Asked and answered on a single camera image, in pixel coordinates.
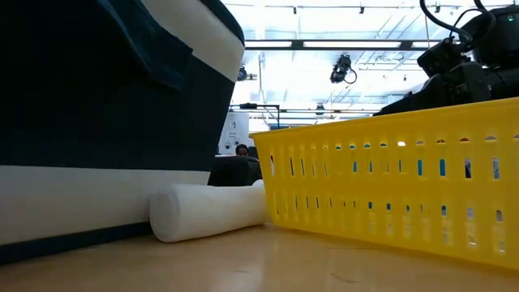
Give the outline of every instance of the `dark blue fabric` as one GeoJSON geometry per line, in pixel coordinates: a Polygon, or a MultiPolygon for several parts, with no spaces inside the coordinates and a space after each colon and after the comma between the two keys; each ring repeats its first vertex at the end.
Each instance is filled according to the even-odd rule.
{"type": "Polygon", "coordinates": [[[245,45],[242,27],[220,0],[200,0],[245,45]]]}
{"type": "Polygon", "coordinates": [[[143,222],[2,245],[0,265],[151,233],[149,222],[143,222]]]}
{"type": "Polygon", "coordinates": [[[234,83],[185,50],[161,47],[174,39],[159,28],[125,32],[114,11],[149,24],[137,1],[126,2],[110,2],[110,13],[106,1],[2,7],[16,25],[4,36],[0,165],[211,169],[234,83]],[[140,35],[155,32],[153,44],[140,35]],[[181,65],[180,86],[149,74],[161,60],[181,65]]]}

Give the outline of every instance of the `wooden table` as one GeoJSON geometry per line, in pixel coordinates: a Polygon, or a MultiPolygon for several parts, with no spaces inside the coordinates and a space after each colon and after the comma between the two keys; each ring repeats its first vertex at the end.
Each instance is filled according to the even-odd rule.
{"type": "Polygon", "coordinates": [[[2,292],[519,291],[519,274],[255,227],[183,243],[134,238],[0,267],[2,292]]]}

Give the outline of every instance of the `foam cylinder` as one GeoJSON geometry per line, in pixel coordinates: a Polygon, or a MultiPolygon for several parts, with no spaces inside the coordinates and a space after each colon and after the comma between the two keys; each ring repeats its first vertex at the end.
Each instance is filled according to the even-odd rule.
{"type": "Polygon", "coordinates": [[[174,184],[150,199],[153,233],[166,243],[264,224],[266,214],[263,186],[174,184]]]}

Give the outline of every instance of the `cable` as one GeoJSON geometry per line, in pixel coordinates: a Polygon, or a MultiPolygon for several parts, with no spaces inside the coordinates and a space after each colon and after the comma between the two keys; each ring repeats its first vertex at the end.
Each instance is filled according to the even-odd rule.
{"type": "Polygon", "coordinates": [[[462,35],[468,43],[471,43],[473,38],[472,36],[465,30],[461,28],[456,28],[450,24],[446,24],[445,22],[437,19],[428,9],[425,5],[425,0],[420,0],[420,7],[422,8],[423,13],[429,18],[433,23],[439,25],[442,28],[447,28],[448,30],[454,31],[459,35],[462,35]]]}
{"type": "Polygon", "coordinates": [[[474,0],[474,4],[476,5],[477,8],[481,9],[481,10],[487,10],[487,8],[485,8],[485,6],[481,3],[481,0],[474,0]]]}
{"type": "Polygon", "coordinates": [[[345,78],[344,82],[346,82],[347,84],[354,84],[355,82],[357,82],[357,72],[355,72],[355,70],[353,70],[352,68],[350,68],[350,71],[352,71],[354,73],[355,79],[352,82],[348,82],[348,81],[346,81],[346,78],[345,78]]]}
{"type": "MultiPolygon", "coordinates": [[[[481,9],[481,8],[472,8],[472,9],[463,11],[463,13],[461,13],[460,16],[457,18],[456,23],[454,23],[454,27],[457,26],[457,24],[460,22],[460,20],[463,18],[463,16],[465,16],[465,14],[467,12],[471,12],[471,11],[478,11],[482,15],[485,15],[487,18],[490,19],[490,24],[488,25],[488,28],[485,31],[484,35],[482,35],[481,37],[479,37],[476,40],[472,40],[472,42],[469,42],[467,44],[467,51],[469,51],[469,50],[473,49],[475,46],[477,46],[478,43],[481,42],[482,40],[484,40],[485,37],[487,37],[488,33],[490,33],[490,31],[495,27],[495,16],[492,13],[488,12],[486,9],[481,9]]],[[[448,38],[451,38],[452,36],[453,36],[453,30],[451,30],[451,32],[448,34],[448,38]]]]}

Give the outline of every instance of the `white foam pad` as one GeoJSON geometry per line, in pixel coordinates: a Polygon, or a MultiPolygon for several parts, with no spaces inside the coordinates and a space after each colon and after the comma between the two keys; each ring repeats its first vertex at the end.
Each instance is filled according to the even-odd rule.
{"type": "Polygon", "coordinates": [[[166,243],[264,224],[266,214],[263,186],[174,184],[150,199],[153,233],[166,243]]]}

